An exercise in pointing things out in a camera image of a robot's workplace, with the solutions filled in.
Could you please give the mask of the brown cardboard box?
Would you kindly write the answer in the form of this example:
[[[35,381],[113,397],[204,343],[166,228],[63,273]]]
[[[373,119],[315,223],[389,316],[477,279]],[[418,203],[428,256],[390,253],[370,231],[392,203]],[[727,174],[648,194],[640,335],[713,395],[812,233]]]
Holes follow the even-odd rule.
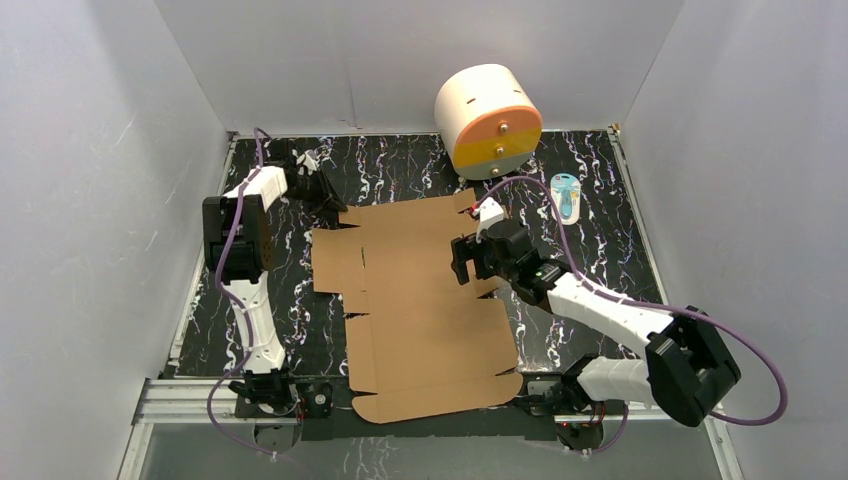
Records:
[[[474,234],[473,190],[350,207],[314,229],[319,293],[341,296],[354,411],[388,424],[500,405],[521,390],[495,279],[460,285],[451,241]]]

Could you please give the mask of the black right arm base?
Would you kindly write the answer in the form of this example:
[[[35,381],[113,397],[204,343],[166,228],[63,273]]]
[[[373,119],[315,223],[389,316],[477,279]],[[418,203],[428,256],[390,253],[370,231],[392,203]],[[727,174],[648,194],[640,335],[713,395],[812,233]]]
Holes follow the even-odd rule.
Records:
[[[622,435],[624,423],[609,441],[604,440],[603,422],[608,415],[623,413],[624,418],[629,415],[629,408],[622,400],[590,400],[578,384],[578,375],[597,359],[597,355],[584,355],[557,379],[552,374],[525,375],[524,385],[510,402],[535,417],[572,417],[555,422],[556,435],[567,451],[583,456],[607,450]]]

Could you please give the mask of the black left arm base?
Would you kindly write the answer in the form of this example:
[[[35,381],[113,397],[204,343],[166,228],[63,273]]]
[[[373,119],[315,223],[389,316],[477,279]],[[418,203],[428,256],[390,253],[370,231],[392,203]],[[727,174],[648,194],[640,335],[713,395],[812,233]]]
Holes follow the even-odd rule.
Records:
[[[237,418],[322,419],[331,415],[333,386],[317,378],[283,376],[270,382],[232,381]]]

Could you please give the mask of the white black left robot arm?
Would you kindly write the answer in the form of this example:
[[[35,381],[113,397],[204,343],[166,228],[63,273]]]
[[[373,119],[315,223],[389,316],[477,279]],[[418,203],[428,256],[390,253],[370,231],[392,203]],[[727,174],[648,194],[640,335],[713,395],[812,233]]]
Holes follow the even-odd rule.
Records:
[[[246,375],[281,373],[285,367],[268,289],[275,267],[271,209],[285,199],[304,202],[317,214],[347,210],[313,150],[263,162],[230,190],[202,202],[205,265],[235,314]]]

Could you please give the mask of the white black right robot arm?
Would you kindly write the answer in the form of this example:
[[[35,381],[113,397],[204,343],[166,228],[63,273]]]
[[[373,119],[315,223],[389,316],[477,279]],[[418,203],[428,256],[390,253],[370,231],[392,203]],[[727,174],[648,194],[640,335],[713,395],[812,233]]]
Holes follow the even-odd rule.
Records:
[[[637,402],[695,427],[741,379],[717,328],[695,311],[662,313],[590,286],[566,262],[542,256],[517,221],[455,238],[451,253],[459,283],[498,277],[525,303],[578,320],[635,353],[633,359],[587,354],[561,375],[549,396],[577,414],[609,400]]]

